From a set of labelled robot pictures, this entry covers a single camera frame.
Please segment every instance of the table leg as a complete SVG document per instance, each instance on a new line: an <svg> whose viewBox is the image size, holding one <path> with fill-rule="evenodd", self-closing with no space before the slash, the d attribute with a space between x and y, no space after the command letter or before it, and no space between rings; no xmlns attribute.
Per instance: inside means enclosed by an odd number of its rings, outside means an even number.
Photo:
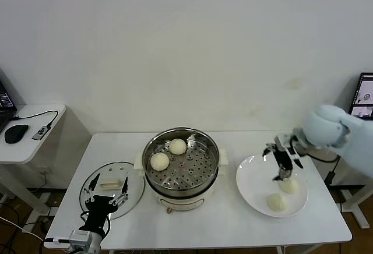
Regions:
<svg viewBox="0 0 373 254"><path fill-rule="evenodd" d="M373 194L373 183L366 184L365 187L360 189L353 196L349 190L341 190L341 193L346 200L342 204L342 212L351 212L360 228L368 229L370 227L369 222L358 205Z"/></svg>
<svg viewBox="0 0 373 254"><path fill-rule="evenodd" d="M42 201L43 203L46 203L50 196L51 196L50 193L42 193L39 200ZM58 211L58 207L50 207L50 209L51 210L49 211L49 216L55 216ZM33 210L26 221L26 225L23 228L28 232L32 232L34 230L35 224L31 224L31 223L38 222L39 217L42 215L46 215L46 214L41 214L37 210Z"/></svg>
<svg viewBox="0 0 373 254"><path fill-rule="evenodd" d="M276 246L276 250L277 250L277 254L284 254L284 252L282 252L282 246Z"/></svg>
<svg viewBox="0 0 373 254"><path fill-rule="evenodd" d="M322 245L323 244L299 245L299 246L296 246L294 250L289 251L289 254L309 254Z"/></svg>
<svg viewBox="0 0 373 254"><path fill-rule="evenodd" d="M17 178L15 178L10 171L0 164L0 184L5 186L8 190L14 193L17 197L22 199L30 207L37 210L40 214L47 215L49 207L42 201L35 197L29 190L27 190Z"/></svg>
<svg viewBox="0 0 373 254"><path fill-rule="evenodd" d="M2 204L5 203L7 199L8 199L8 196L7 196L7 195L3 195L3 196L1 197L1 199L0 199L0 209L1 209L1 207L3 207Z"/></svg>
<svg viewBox="0 0 373 254"><path fill-rule="evenodd" d="M15 195L9 191L8 189L6 189L3 185L0 184L0 194L2 194L3 196L7 196L8 199L14 199Z"/></svg>

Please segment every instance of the stainless steel steamer basket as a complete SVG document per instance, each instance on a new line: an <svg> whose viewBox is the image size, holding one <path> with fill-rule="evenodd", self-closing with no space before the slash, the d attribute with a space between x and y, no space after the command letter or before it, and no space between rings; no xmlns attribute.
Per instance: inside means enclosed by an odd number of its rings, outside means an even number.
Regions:
<svg viewBox="0 0 373 254"><path fill-rule="evenodd" d="M173 139L182 139L186 153L173 155L169 150ZM150 165L153 154L168 155L170 165L155 171ZM196 129L174 128L155 136L145 147L142 165L146 180L159 194L172 199L189 199L200 195L214 183L219 166L219 150L213 139Z"/></svg>

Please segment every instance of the pot handle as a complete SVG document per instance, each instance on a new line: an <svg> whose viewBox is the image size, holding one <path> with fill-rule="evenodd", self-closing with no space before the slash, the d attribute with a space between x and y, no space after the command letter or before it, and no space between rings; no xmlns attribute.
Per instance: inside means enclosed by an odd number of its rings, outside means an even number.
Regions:
<svg viewBox="0 0 373 254"><path fill-rule="evenodd" d="M133 166L133 169L134 170L138 170L139 171L139 175L141 177L145 176L144 168L142 166L142 154L141 153L139 153L136 156L135 165Z"/></svg>
<svg viewBox="0 0 373 254"><path fill-rule="evenodd" d="M224 175L228 170L227 151L224 148L219 149L219 155L219 175Z"/></svg>

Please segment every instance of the small white table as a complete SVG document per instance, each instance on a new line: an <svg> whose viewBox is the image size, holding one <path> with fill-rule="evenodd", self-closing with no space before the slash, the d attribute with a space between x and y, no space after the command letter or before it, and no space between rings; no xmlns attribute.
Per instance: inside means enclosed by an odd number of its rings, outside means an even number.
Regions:
<svg viewBox="0 0 373 254"><path fill-rule="evenodd" d="M166 213L146 185L138 205L113 220L102 249L243 248L281 245L316 245L351 240L351 232L310 158L302 172L308 188L304 210L290 218L272 218L254 210L241 197L235 182L239 163L262 152L278 132L210 132L228 155L228 170L219 175L214 194L201 207ZM83 222L79 192L86 178L104 164L133 163L154 133L108 133L92 137L75 172L47 237L68 238ZM48 248L67 244L45 243ZM315 249L307 248L305 252Z"/></svg>
<svg viewBox="0 0 373 254"><path fill-rule="evenodd" d="M43 193L40 199L35 197L29 192L5 166L4 164L25 164L31 161L34 155L37 153L40 146L48 138L48 135L52 132L53 127L57 124L59 119L63 116L66 108L63 104L32 104L32 105L18 105L16 115L20 117L27 117L34 114L39 114L48 110L57 110L58 116L55 118L51 125L51 129L45 134L41 140L33 140L32 137L42 127L46 126L55 117L55 112L43 114L34 118L20 119L16 121L10 121L0 133L0 184L2 184L12 194L21 198L30 207L33 208L28 223L36 221L39 215L47 215L50 211L50 215L56 212L56 210L49 210L49 207L45 205L46 200L49 198L50 193ZM14 144L7 144L4 139L4 133L7 129L14 125L28 124L29 129L24 134L22 139ZM2 198L2 202L5 201L7 195ZM32 230L33 225L26 225L27 229Z"/></svg>

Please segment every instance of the black mouse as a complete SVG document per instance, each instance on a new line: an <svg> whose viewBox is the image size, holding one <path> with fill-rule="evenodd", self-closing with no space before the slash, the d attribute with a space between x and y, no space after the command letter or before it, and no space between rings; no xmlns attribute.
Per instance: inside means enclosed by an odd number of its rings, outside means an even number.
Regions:
<svg viewBox="0 0 373 254"><path fill-rule="evenodd" d="M6 143L17 143L19 142L24 133L29 129L28 125L15 125L6 130L4 134Z"/></svg>

